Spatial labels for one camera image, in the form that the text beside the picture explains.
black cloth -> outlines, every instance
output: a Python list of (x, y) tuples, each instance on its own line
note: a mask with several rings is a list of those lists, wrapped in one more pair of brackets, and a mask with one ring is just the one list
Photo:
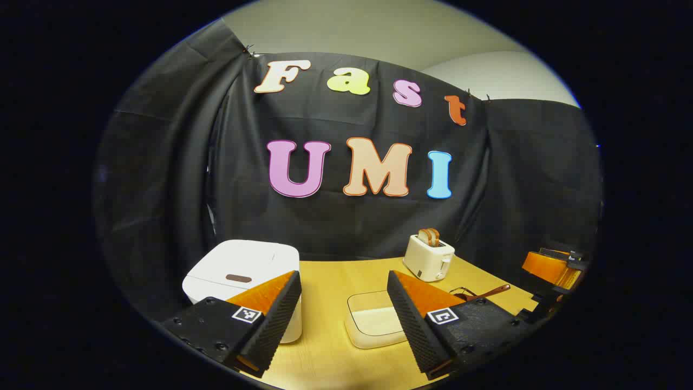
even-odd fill
[[(310, 60), (284, 91), (256, 94), (273, 60)], [(369, 74), (370, 93), (335, 92), (339, 67)], [(421, 88), (423, 104), (397, 104), (393, 83)], [(445, 96), (466, 105), (453, 123)], [(381, 158), (409, 144), (404, 197), (347, 196), (349, 137)], [(297, 144), (289, 176), (307, 173), (308, 141), (329, 142), (323, 183), (307, 198), (272, 189), (267, 143)], [(429, 151), (453, 157), (453, 195), (433, 199)], [(105, 257), (133, 305), (156, 321), (189, 305), (181, 282), (217, 243), (273, 241), (303, 260), (404, 255), (409, 235), (433, 227), (456, 254), (522, 288), (521, 269), (547, 237), (589, 251), (602, 198), (599, 156), (579, 108), (547, 101), (484, 101), (417, 71), (331, 53), (251, 58), (217, 21), (167, 52), (115, 109), (96, 167), (94, 209)]]

ceiling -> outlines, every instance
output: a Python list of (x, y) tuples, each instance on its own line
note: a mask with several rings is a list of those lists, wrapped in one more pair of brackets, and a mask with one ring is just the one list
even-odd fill
[(418, 71), (477, 53), (527, 52), (474, 16), (433, 0), (260, 0), (223, 19), (257, 53), (351, 54)]

yellow table surface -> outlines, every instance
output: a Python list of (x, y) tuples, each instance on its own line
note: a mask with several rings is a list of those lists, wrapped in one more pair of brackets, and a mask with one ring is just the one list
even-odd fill
[[(349, 312), (347, 298), (386, 290), (390, 270), (412, 275), (402, 263), (402, 257), (301, 261), (303, 333), (295, 342), (277, 348), (270, 369), (260, 381), (286, 390), (404, 390), (434, 382), (419, 372), (408, 341), (363, 350), (349, 340), (344, 327), (344, 317)], [(445, 291), (462, 286), (483, 294), (506, 282), (454, 257), (448, 275), (431, 284)], [(534, 310), (537, 305), (531, 293), (515, 286), (488, 299), (511, 314), (523, 308)]]

